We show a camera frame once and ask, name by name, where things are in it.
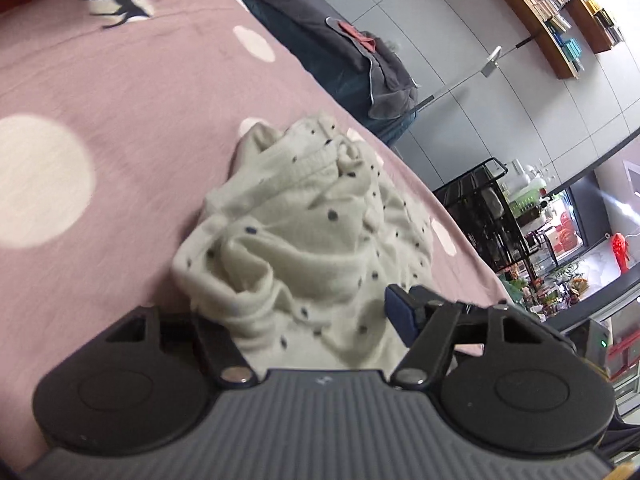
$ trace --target white wall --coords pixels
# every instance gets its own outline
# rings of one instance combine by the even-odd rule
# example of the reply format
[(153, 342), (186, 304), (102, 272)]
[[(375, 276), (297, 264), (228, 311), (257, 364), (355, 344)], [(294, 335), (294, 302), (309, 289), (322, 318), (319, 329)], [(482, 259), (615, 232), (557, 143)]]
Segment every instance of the white wall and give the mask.
[(488, 158), (543, 164), (563, 182), (640, 127), (640, 0), (599, 0), (627, 43), (595, 56), (580, 33), (586, 67), (556, 79), (503, 0), (327, 0), (358, 28), (400, 46), (425, 97), (477, 66), (500, 44), (500, 70), (476, 75), (428, 107), (398, 143), (434, 189)]

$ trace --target gray ribbed surface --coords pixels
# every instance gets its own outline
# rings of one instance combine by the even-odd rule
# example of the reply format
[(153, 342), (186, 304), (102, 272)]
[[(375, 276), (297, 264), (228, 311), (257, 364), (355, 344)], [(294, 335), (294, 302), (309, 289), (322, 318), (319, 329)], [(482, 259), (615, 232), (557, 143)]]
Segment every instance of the gray ribbed surface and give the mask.
[(279, 370), (257, 388), (223, 394), (193, 433), (160, 450), (120, 459), (54, 450), (25, 478), (602, 480), (608, 473), (593, 453), (525, 462), (479, 449), (450, 430), (426, 396), (394, 390), (374, 371)]

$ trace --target white knit garment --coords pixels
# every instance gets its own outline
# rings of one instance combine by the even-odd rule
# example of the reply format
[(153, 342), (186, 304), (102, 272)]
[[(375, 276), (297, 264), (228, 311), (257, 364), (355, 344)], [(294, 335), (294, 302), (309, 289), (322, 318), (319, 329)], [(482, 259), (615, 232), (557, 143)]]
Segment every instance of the white knit garment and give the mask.
[(260, 375), (388, 375), (406, 353), (385, 318), (384, 292), (391, 283), (431, 285), (430, 218), (358, 138), (327, 116), (286, 132), (256, 124), (174, 258), (193, 309), (226, 326)]

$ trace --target bed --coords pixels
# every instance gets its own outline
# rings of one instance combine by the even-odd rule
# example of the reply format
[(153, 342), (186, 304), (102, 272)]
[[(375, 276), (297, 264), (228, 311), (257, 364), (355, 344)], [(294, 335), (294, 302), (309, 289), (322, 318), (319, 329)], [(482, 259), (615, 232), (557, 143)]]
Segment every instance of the bed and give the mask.
[(35, 0), (0, 14), (0, 456), (46, 444), (38, 380), (139, 304), (188, 308), (169, 266), (257, 120), (324, 110), (433, 218), (443, 296), (506, 297), (435, 197), (239, 0)]

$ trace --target bottle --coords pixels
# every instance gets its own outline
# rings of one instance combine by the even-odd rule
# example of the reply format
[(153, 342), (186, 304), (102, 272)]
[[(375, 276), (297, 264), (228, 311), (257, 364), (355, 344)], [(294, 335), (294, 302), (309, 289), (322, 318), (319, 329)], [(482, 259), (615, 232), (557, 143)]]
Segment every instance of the bottle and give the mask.
[(522, 189), (527, 187), (531, 182), (531, 179), (529, 175), (525, 173), (524, 168), (522, 167), (522, 164), (517, 158), (514, 158), (511, 161), (511, 165), (513, 166), (513, 169), (515, 171), (515, 176), (511, 179), (508, 186), (509, 186), (509, 197), (511, 200), (513, 200), (513, 198), (511, 197), (513, 197), (516, 194), (519, 194), (519, 192)]

